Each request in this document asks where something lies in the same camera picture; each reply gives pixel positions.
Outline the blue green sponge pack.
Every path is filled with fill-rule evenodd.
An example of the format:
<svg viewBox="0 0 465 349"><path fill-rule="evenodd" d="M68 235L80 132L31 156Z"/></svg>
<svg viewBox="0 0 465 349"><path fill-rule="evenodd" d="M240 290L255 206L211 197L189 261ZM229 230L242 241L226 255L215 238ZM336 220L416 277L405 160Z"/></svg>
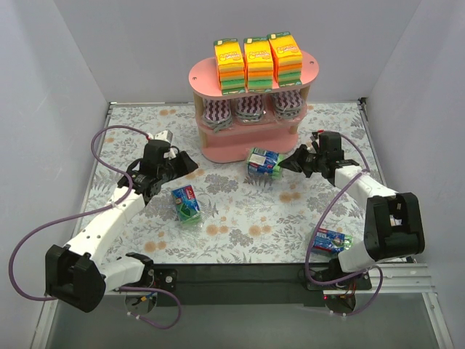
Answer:
<svg viewBox="0 0 465 349"><path fill-rule="evenodd" d="M284 159L283 154L261 148L252 148L246 159L247 172L251 176L267 176L278 179L282 176L279 163Z"/></svg>
<svg viewBox="0 0 465 349"><path fill-rule="evenodd" d="M171 197L181 226L187 227L201 221L201 209L191 185L174 189Z"/></svg>
<svg viewBox="0 0 465 349"><path fill-rule="evenodd" d="M334 256L352 246L351 235L341 232L319 228L311 251L317 254Z"/></svg>

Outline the striped pink sponge pack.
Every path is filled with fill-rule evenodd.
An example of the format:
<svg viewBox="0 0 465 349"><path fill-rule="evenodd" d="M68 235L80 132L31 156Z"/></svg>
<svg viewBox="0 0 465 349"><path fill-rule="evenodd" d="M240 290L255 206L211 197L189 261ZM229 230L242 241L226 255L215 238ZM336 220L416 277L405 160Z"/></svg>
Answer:
<svg viewBox="0 0 465 349"><path fill-rule="evenodd" d="M261 95L241 97L235 101L234 112L243 124L259 123L264 118L264 102Z"/></svg>
<svg viewBox="0 0 465 349"><path fill-rule="evenodd" d="M214 132L229 129L233 125L230 102L228 100L205 100L202 121Z"/></svg>
<svg viewBox="0 0 465 349"><path fill-rule="evenodd" d="M295 119L304 106L299 90L276 92L271 94L275 116L280 120Z"/></svg>

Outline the orange sponge pack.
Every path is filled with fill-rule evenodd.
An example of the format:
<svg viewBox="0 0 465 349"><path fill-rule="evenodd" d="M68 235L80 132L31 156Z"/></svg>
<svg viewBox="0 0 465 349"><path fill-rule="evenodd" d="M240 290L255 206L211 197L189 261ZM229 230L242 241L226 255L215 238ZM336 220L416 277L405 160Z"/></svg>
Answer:
<svg viewBox="0 0 465 349"><path fill-rule="evenodd" d="M267 35L274 63L274 77L279 86L299 84L303 56L295 38L288 31Z"/></svg>
<svg viewBox="0 0 465 349"><path fill-rule="evenodd" d="M223 95L245 89L245 63L237 39L220 39L214 42L219 88Z"/></svg>
<svg viewBox="0 0 465 349"><path fill-rule="evenodd" d="M243 40L248 90L270 90L273 84L274 62L267 37Z"/></svg>

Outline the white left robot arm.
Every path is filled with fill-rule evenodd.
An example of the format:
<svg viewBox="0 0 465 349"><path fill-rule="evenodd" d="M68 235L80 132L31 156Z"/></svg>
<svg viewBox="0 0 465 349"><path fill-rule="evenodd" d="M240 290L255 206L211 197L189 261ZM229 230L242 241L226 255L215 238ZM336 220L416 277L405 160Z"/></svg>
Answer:
<svg viewBox="0 0 465 349"><path fill-rule="evenodd" d="M93 311L104 295L122 286L149 287L155 280L153 261L130 252L104 263L110 245L139 214L163 184L194 172L198 165L171 144L172 133L150 136L143 156L127 168L109 200L110 208L65 246L54 245L45 255L46 293L85 313Z"/></svg>

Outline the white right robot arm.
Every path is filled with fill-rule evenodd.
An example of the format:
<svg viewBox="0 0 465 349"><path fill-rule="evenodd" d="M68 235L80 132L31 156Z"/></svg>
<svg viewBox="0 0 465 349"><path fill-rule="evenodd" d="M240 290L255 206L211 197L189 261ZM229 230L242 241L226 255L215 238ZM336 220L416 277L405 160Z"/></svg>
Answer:
<svg viewBox="0 0 465 349"><path fill-rule="evenodd" d="M421 254L425 249L417 196L388 188L372 178L367 163L346 159L343 140L346 136L339 132L313 132L311 146L300 145L279 163L282 169L305 177L319 173L339 189L324 214L345 193L365 211L363 239L338 253L327 269L313 273L310 259L304 259L306 279L318 286L342 283L366 273L380 262Z"/></svg>

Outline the pink three-tier shelf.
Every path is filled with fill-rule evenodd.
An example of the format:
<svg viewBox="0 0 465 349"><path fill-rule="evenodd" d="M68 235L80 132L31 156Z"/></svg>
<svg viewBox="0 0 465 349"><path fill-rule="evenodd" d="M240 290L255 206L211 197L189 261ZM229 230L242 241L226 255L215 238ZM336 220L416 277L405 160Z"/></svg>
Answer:
<svg viewBox="0 0 465 349"><path fill-rule="evenodd" d="M298 141L298 128L307 114L307 96L310 85L317 78L319 65L308 52L303 51L301 84L280 87L277 82L272 85L271 92L297 90L303 99L303 106L294 119L277 120L268 92L262 95L264 101L264 122L262 124L242 124L236 118L232 126L214 132L202 120L207 100L235 100L248 97L250 92L236 95L222 95L217 78L217 64L214 57L196 63L190 70L188 80L193 90L195 120L201 139L201 152L206 159L215 163L230 163L244 160L253 147L278 153L292 151Z"/></svg>

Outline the floral patterned table mat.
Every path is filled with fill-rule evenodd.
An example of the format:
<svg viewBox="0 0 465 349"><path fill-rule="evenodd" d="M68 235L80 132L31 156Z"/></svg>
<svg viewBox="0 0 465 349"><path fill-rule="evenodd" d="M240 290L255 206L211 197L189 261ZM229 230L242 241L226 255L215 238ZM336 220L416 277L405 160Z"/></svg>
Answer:
<svg viewBox="0 0 465 349"><path fill-rule="evenodd" d="M216 164L201 153L191 104L116 105L100 147L86 208L106 205L130 163L142 156L147 133L169 130L173 144L186 151L198 168L162 186L161 192L110 245L103 262L139 252L161 264L303 262L317 223L363 237L364 211L344 195L328 214L337 189L320 174L310 178L284 171L276 180L248 175L244 161ZM171 192L191 185L201 221L183 227Z"/></svg>

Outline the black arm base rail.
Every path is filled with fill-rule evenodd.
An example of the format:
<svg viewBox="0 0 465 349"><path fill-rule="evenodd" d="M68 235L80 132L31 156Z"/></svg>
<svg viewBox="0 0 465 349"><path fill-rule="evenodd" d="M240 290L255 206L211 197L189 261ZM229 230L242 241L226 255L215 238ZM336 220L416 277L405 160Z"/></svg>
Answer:
<svg viewBox="0 0 465 349"><path fill-rule="evenodd" d="M307 280L301 263L155 265L143 286L174 294L182 305L303 305L322 307L324 291L352 296L372 287L368 275L340 287Z"/></svg>

